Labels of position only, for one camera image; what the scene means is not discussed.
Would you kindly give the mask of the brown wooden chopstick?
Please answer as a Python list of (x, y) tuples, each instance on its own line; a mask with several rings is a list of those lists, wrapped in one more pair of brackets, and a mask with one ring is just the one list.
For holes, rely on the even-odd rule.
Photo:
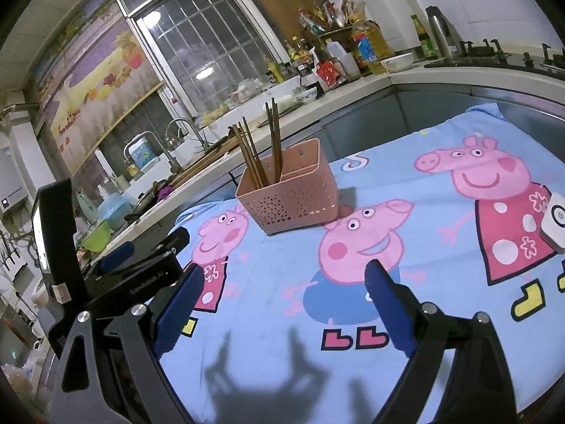
[(256, 149), (255, 142), (250, 132), (249, 125), (247, 124), (247, 120), (245, 117), (242, 118), (242, 134), (245, 138), (247, 147), (249, 147), (251, 157), (253, 159), (253, 164), (255, 171), (258, 175), (258, 184), (265, 188), (268, 185), (268, 179), (266, 177), (266, 172), (261, 163), (261, 158), (258, 156), (258, 150)]
[(275, 99), (270, 104), (265, 104), (265, 111), (270, 129), (271, 147), (275, 169), (275, 182), (281, 180), (281, 171), (283, 170), (283, 152), (281, 150), (281, 130), (278, 106)]
[(254, 156), (253, 150), (251, 149), (250, 143), (239, 124), (232, 125), (232, 130), (234, 131), (234, 136), (238, 140), (238, 145), (240, 151), (245, 159), (245, 163), (250, 171), (252, 178), (257, 189), (264, 187), (264, 182), (261, 177), (260, 168), (258, 167), (258, 162)]

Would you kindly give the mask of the chrome kitchen faucet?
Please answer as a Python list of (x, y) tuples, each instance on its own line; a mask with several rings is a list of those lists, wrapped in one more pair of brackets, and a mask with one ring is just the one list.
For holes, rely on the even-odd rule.
[(181, 171), (180, 163), (151, 131), (137, 134), (124, 147), (125, 159), (141, 171), (144, 171), (154, 160), (157, 160), (161, 154), (167, 159), (171, 173)]
[(177, 126), (179, 139), (196, 140), (204, 150), (208, 150), (211, 147), (206, 138), (199, 133), (195, 123), (187, 118), (176, 118), (171, 120), (167, 125), (166, 135), (170, 133), (169, 131), (174, 124)]

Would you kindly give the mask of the barred kitchen window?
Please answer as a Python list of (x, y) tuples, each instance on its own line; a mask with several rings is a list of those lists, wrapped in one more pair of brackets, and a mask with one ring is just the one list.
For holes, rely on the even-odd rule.
[(260, 0), (118, 0), (173, 93), (210, 122), (284, 81), (283, 34)]

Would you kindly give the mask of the green plastic basin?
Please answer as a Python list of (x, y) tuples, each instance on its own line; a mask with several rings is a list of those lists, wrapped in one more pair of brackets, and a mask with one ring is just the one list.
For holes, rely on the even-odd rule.
[(109, 244), (112, 237), (112, 230), (106, 220), (101, 221), (91, 234), (82, 242), (82, 247), (85, 250), (99, 254)]

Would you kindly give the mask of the light blue plastic container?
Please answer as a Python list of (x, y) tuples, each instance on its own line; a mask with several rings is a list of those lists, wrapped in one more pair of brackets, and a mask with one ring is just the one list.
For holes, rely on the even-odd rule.
[(99, 219), (106, 221), (114, 232), (125, 225), (125, 217), (131, 212), (132, 206), (128, 200), (118, 193), (110, 194), (98, 207)]

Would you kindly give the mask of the purple cloth rag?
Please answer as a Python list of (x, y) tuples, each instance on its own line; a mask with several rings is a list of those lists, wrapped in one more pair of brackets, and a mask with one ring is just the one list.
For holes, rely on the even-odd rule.
[(160, 202), (166, 199), (170, 194), (173, 192), (173, 188), (171, 186), (165, 186), (164, 188), (160, 189), (157, 193), (157, 201)]

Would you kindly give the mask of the phone mounted on gripper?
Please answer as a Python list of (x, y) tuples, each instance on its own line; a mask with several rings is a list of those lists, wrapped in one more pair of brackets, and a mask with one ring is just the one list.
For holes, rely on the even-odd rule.
[(88, 298), (74, 242), (72, 194), (70, 179), (43, 186), (31, 214), (43, 281), (65, 312), (79, 312)]

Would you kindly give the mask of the blue white detergent tub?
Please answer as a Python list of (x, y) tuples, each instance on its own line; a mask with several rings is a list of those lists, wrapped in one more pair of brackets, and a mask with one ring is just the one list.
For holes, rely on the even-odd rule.
[(140, 140), (132, 143), (132, 145), (128, 147), (127, 153), (139, 170), (143, 170), (145, 166), (157, 157), (147, 137), (141, 137)]

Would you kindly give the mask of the white gas water heater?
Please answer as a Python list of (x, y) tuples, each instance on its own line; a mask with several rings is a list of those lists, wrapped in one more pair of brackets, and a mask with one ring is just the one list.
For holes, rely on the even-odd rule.
[(2, 147), (0, 157), (1, 217), (21, 208), (27, 198), (27, 189), (12, 159), (11, 150), (9, 147)]

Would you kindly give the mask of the Peppa Pig blue tablecloth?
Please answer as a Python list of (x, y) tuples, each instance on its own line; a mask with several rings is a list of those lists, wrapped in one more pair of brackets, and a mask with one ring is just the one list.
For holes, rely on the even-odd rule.
[(331, 164), (338, 216), (268, 235), (240, 197), (185, 209), (204, 286), (161, 359), (197, 423), (368, 423), (428, 320), (494, 328), (524, 410), (564, 374), (564, 163), (496, 104)]

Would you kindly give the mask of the wooden cutting board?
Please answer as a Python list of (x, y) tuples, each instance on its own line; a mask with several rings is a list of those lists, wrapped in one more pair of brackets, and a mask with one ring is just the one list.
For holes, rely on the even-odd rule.
[(199, 158), (195, 163), (191, 164), (186, 170), (177, 175), (170, 183), (173, 189), (179, 188), (184, 183), (188, 182), (196, 174), (201, 173), (203, 170), (211, 166), (212, 163), (218, 161), (224, 154), (232, 151), (238, 147), (238, 140), (236, 137), (224, 137), (219, 142), (214, 143), (213, 146), (205, 153), (204, 156)]

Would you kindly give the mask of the pink perforated utensil basket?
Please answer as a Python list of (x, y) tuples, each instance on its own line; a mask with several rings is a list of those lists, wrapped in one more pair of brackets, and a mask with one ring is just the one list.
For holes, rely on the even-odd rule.
[(267, 234), (323, 225), (339, 214), (339, 189), (317, 138), (296, 143), (282, 152), (281, 179), (275, 180), (274, 157), (261, 158), (267, 180), (254, 185), (249, 170), (242, 174), (236, 198)]

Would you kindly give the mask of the fruit print roller blind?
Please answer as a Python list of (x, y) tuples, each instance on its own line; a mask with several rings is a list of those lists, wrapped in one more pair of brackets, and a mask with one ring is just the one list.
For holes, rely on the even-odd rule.
[(36, 65), (38, 100), (56, 153), (74, 174), (162, 82), (116, 0), (90, 0)]

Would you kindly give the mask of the red snack packet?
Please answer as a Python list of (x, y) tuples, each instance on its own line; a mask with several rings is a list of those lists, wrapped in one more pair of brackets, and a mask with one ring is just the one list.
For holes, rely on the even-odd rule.
[(316, 75), (322, 87), (326, 90), (339, 87), (347, 81), (347, 76), (330, 60), (320, 62), (317, 65)]

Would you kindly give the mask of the white translucent plastic jug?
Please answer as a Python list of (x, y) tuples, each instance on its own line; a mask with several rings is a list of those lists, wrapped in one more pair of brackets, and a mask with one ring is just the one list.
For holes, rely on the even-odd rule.
[(345, 74), (351, 81), (361, 77), (361, 72), (353, 55), (347, 52), (339, 41), (329, 40), (327, 42), (327, 53), (340, 63)]

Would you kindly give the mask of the wooden spice shelf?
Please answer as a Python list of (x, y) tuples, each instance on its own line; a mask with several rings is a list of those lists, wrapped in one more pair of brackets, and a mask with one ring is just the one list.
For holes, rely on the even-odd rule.
[(352, 23), (365, 16), (363, 0), (324, 0), (312, 2), (310, 8), (298, 9), (298, 20), (304, 38), (320, 49), (330, 41), (338, 41), (347, 52), (354, 50)]

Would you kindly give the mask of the white ceramic bowl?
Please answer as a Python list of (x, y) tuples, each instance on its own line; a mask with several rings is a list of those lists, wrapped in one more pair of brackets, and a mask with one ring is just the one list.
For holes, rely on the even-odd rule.
[(414, 64), (415, 58), (412, 52), (395, 55), (391, 58), (381, 60), (381, 65), (389, 73), (397, 73), (409, 70)]

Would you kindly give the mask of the black gas stove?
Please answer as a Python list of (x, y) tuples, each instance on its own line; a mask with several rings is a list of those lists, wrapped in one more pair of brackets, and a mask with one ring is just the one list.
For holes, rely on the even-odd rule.
[(471, 41), (460, 42), (460, 56), (443, 58), (425, 68), (495, 68), (537, 74), (564, 80), (564, 48), (558, 52), (547, 43), (541, 44), (541, 55), (529, 51), (511, 53), (504, 51), (497, 39), (483, 40), (475, 46)]

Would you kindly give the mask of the large cooking oil bottle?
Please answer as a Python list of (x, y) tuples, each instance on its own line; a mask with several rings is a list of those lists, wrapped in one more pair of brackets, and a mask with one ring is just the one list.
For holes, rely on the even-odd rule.
[(386, 73), (381, 61), (393, 57), (394, 50), (387, 43), (380, 27), (374, 21), (359, 18), (352, 23), (352, 36), (357, 51), (369, 70), (375, 75)]

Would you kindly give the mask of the green glass sauce bottle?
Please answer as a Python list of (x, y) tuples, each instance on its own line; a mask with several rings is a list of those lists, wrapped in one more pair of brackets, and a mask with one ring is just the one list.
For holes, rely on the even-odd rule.
[(416, 14), (411, 15), (412, 22), (415, 26), (417, 32), (418, 40), (421, 42), (421, 48), (427, 59), (434, 59), (437, 57), (437, 53), (434, 44), (430, 38), (430, 35), (422, 25), (420, 19)]

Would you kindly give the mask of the stainless steel thermos kettle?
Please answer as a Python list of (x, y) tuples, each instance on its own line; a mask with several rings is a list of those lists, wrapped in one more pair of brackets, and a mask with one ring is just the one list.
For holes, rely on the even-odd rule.
[(457, 58), (460, 55), (460, 45), (450, 22), (437, 6), (428, 6), (425, 12), (441, 55), (444, 58)]

